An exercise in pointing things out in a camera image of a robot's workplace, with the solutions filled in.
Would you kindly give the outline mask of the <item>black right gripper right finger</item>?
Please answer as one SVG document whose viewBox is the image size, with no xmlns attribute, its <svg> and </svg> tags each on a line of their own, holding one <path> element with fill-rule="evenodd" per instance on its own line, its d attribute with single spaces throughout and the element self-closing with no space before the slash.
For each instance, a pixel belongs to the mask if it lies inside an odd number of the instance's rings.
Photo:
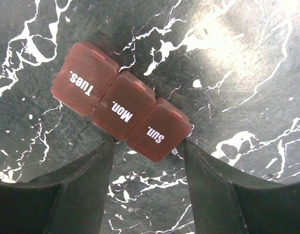
<svg viewBox="0 0 300 234">
<path fill-rule="evenodd" d="M 242 172 L 185 141 L 184 159 L 198 234 L 300 234 L 300 182 Z"/>
</svg>

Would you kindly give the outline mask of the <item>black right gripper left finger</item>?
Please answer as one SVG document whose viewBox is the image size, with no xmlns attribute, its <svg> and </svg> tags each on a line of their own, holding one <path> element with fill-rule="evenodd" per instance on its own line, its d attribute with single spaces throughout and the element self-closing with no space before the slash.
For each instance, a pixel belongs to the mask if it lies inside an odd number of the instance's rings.
<svg viewBox="0 0 300 234">
<path fill-rule="evenodd" d="M 114 158 L 112 139 L 29 182 L 0 180 L 0 234 L 100 232 Z"/>
</svg>

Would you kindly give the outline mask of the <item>red weekly pill organizer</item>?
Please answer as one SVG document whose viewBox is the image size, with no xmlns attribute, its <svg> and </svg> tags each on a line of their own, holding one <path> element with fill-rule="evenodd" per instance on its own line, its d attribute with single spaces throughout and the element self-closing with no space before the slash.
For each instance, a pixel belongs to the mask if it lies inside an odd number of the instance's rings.
<svg viewBox="0 0 300 234">
<path fill-rule="evenodd" d="M 75 43 L 53 80 L 55 99 L 134 151 L 161 161 L 190 133 L 188 117 L 89 42 Z"/>
</svg>

